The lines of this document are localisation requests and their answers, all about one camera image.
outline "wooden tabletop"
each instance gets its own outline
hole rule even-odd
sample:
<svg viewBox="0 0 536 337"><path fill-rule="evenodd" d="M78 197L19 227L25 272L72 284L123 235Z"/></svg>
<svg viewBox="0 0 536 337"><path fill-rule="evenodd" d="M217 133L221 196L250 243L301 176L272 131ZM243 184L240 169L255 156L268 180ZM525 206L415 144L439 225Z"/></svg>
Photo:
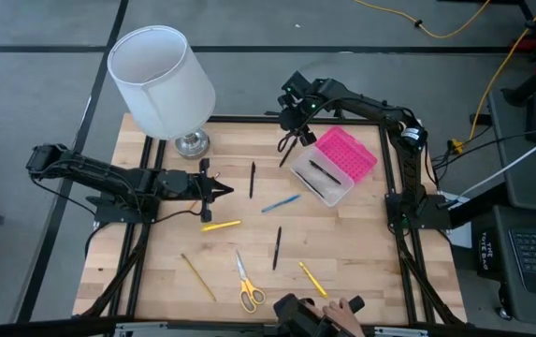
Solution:
<svg viewBox="0 0 536 337"><path fill-rule="evenodd" d="M319 138L328 125L311 129ZM314 298L319 306L338 298L363 297L366 307L356 314L363 324L405 324L406 310L394 236L386 229L385 182L378 128L346 125L347 132L378 158L374 170L338 205L328 208L295 177L289 168L278 168L276 150L283 132L276 124L207 123L211 138L210 174L235 192L210 205L215 223L241 220L242 224L202 233L198 216L179 215L152 227L138 295L136 317L156 320L224 322L274 322L272 304L287 293ZM125 114L112 164L138 166L145 136ZM305 149L297 146L287 164ZM251 163L257 169L254 197L249 199ZM398 163L393 158L399 186ZM168 144L165 169L198 172L198 160L182 159ZM434 186L422 169L422 183ZM298 200L262 214L274 202L301 194ZM160 216L188 209L192 201L163 202ZM282 241L278 268L272 271L278 227ZM74 313L88 309L116 273L124 224L113 224L94 237L85 262ZM427 275L442 299L459 318L465 319L453 258L447 241L436 231L421 230ZM240 281L236 267L238 249L253 284L267 295L257 312L247 314L239 304ZM181 258L187 255L217 302L213 302ZM298 266L302 261L326 290L319 297ZM130 279L125 282L119 313L125 312ZM419 287L413 280L418 316L423 319Z"/></svg>

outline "blue pen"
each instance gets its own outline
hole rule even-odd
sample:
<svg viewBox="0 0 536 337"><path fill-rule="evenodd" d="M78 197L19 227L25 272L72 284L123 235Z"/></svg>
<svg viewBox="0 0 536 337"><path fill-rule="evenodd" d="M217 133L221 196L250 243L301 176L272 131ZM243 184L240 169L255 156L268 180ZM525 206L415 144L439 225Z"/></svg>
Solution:
<svg viewBox="0 0 536 337"><path fill-rule="evenodd" d="M285 205L291 201L295 201L298 197L300 197L301 195L296 195L296 196L292 196L286 200L282 200L280 202L276 202L275 204L271 205L271 206L267 206L265 209L261 210L261 212L269 212L273 209L275 209L276 207L278 206L282 206L282 205Z"/></svg>

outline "human hand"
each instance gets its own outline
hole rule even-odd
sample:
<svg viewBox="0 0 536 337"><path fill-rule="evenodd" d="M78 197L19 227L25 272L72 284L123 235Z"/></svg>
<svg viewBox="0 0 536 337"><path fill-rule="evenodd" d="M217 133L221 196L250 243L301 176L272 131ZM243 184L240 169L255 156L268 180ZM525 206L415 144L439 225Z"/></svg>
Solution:
<svg viewBox="0 0 536 337"><path fill-rule="evenodd" d="M309 308L315 315L322 318L326 315L340 328L351 332L354 337L365 337L359 321L355 317L355 314L351 311L349 301L346 299L340 299L340 302L330 302L330 305L325 306L322 310L317 309L315 306L305 302L305 306Z"/></svg>

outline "yellow pencil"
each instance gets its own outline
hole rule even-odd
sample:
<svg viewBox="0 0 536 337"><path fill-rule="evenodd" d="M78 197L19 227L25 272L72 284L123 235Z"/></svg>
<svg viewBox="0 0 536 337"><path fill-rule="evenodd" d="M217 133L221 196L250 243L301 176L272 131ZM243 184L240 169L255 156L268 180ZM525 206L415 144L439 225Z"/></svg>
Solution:
<svg viewBox="0 0 536 337"><path fill-rule="evenodd" d="M188 258L186 258L186 256L184 254L181 254L182 258L184 258L184 260L186 261L186 264L189 265L189 267L191 267L191 270L195 273L195 276L197 278L197 280L199 280L199 282L201 283L201 285L203 285L203 287L205 288L205 290L208 291L208 293L210 293L210 296L211 296L211 299L213 301L217 301L215 299L215 296L213 296L213 293L211 292L210 288L208 287L208 285L205 284L205 281L203 281L203 279L201 278L201 275L199 275L198 272L196 272L196 269L195 267L193 267L193 265L191 264L191 261L189 261Z"/></svg>
<svg viewBox="0 0 536 337"><path fill-rule="evenodd" d="M320 286L319 282L317 282L317 280L315 279L315 277L313 277L313 275L311 275L311 273L309 272L309 270L307 268L305 268L305 265L303 264L303 262L298 262L298 265L301 266L301 268L305 271L305 273L307 274L307 276L309 276L309 279L311 280L311 282L313 283L313 285L315 286L315 288L317 289L317 292L320 293L320 295L324 298L324 299L327 299L327 293L326 291L322 288L322 286Z"/></svg>
<svg viewBox="0 0 536 337"><path fill-rule="evenodd" d="M203 226L201 228L201 231L205 232L205 231L210 231L210 230L214 230L218 228L230 227L230 226L234 226L238 224L240 224L240 220L230 221L230 222L222 223L222 224L209 224L209 225Z"/></svg>

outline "black pen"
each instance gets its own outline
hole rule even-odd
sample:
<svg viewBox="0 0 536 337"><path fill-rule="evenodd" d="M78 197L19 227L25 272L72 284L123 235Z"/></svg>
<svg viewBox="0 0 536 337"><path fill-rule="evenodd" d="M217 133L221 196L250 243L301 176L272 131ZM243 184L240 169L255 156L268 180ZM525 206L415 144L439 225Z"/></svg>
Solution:
<svg viewBox="0 0 536 337"><path fill-rule="evenodd" d="M253 185L255 183L255 162L251 164L251 182L249 185L249 198L253 197Z"/></svg>
<svg viewBox="0 0 536 337"><path fill-rule="evenodd" d="M317 193L318 195L320 195L320 197L322 197L322 199L325 199L324 198L324 195L320 193L320 191L317 190L317 188L313 187L313 185L307 181L307 179L305 179L305 177L303 177L300 173L298 173L297 171L295 171L295 173L301 177L301 179L303 180L303 182L305 182L309 187L311 187L311 189L313 191L315 191L315 193Z"/></svg>
<svg viewBox="0 0 536 337"><path fill-rule="evenodd" d="M321 166L317 165L314 161L312 160L309 160L310 164L316 168L316 169L319 169L322 171L322 173L324 173L328 178L330 178L334 183L337 183L337 184L340 184L339 180L334 178L333 175L331 175L330 173L328 173L325 169L323 169Z"/></svg>
<svg viewBox="0 0 536 337"><path fill-rule="evenodd" d="M282 226L278 227L278 237L276 238L276 248L274 250L274 262L271 265L273 271L276 270L276 263L278 263L278 251L280 250L280 236L282 235Z"/></svg>

